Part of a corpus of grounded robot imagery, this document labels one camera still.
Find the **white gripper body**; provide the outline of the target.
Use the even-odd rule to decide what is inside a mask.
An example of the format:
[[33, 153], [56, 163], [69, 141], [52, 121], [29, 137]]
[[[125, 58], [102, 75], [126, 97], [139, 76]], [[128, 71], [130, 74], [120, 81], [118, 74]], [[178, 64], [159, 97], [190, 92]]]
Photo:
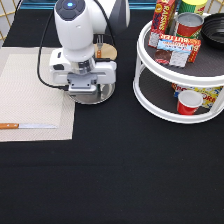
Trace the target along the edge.
[[50, 72], [56, 84], [68, 84], [67, 75], [75, 73], [97, 76], [97, 84], [113, 84], [116, 81], [116, 63], [114, 61], [97, 61], [94, 57], [79, 62], [69, 61], [62, 48], [56, 49], [50, 56]]

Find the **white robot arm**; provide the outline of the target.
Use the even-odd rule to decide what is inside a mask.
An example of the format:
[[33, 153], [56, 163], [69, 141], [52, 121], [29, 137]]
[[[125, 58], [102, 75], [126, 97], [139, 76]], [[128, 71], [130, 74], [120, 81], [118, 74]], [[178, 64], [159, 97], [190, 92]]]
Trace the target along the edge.
[[81, 80], [92, 75], [97, 84], [115, 83], [117, 65], [96, 61], [93, 36], [117, 35], [128, 27], [128, 0], [58, 0], [54, 19], [62, 47], [50, 57], [53, 82], [67, 84], [73, 73]]

